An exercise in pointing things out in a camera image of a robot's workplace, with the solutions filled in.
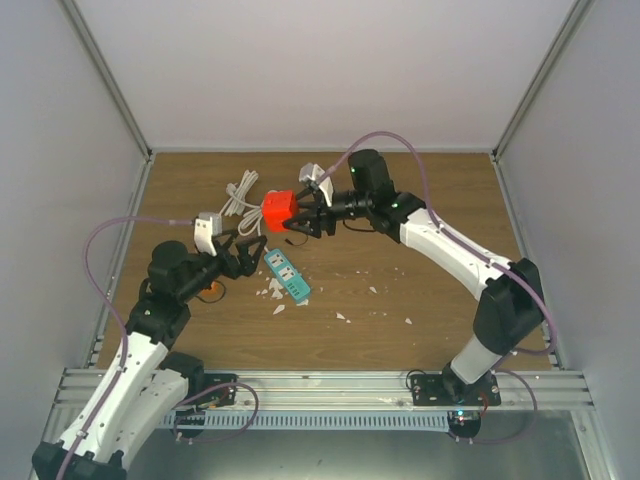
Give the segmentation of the red cube adapter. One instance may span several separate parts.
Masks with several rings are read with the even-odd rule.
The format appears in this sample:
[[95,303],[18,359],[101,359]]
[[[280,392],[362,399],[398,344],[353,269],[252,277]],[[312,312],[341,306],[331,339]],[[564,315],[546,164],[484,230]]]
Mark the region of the red cube adapter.
[[299,212],[295,193],[292,190],[268,192],[262,202],[261,212],[270,232],[286,231],[284,222]]

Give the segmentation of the orange power strip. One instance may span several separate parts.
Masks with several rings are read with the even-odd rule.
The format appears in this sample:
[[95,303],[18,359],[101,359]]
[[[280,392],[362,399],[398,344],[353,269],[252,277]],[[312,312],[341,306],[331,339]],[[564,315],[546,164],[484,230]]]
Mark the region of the orange power strip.
[[218,295],[220,292],[221,292],[221,287],[219,283],[214,281],[211,283],[211,285],[208,288],[203,289],[201,294],[206,297],[212,297],[212,296]]

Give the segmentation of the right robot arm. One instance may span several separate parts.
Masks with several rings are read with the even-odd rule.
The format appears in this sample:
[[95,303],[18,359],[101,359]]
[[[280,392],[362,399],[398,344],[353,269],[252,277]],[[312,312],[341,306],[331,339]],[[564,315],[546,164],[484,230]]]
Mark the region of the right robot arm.
[[317,164],[300,170],[304,190],[295,197],[298,213],[284,228],[319,238],[338,222],[364,218],[372,229],[419,252],[458,280],[477,300],[473,334],[443,368],[444,396],[464,405],[501,360],[546,319],[540,275],[523,258],[512,262],[469,240],[430,211],[424,200],[396,190],[382,155],[373,149],[348,158],[352,189],[337,191]]

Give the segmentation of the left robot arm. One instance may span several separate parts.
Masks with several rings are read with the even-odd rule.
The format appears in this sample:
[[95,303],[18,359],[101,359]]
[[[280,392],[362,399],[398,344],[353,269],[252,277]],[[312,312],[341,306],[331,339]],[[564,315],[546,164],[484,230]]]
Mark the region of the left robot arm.
[[201,360],[173,351],[188,323],[189,303],[221,276],[255,273],[267,239],[241,240],[235,230],[194,228],[195,251],[175,240],[157,245],[117,353],[74,422],[32,455],[40,479],[124,479],[160,421],[206,391]]

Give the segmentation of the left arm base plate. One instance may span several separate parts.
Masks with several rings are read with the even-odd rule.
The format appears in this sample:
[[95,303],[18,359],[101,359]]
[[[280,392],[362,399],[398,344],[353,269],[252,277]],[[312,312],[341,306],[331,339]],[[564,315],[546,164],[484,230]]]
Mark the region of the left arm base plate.
[[202,395],[196,399],[195,405],[199,409],[214,409],[234,405],[236,389],[233,387],[233,384],[238,380],[238,376],[233,373],[206,373],[204,375],[202,389],[207,390],[215,387],[215,390],[209,391],[206,395]]

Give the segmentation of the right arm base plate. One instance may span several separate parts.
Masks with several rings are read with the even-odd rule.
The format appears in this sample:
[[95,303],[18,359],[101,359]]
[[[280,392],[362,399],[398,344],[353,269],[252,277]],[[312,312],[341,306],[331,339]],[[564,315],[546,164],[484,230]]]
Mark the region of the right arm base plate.
[[455,376],[414,369],[406,374],[405,386],[414,406],[481,407],[502,403],[497,379],[490,373],[465,385]]

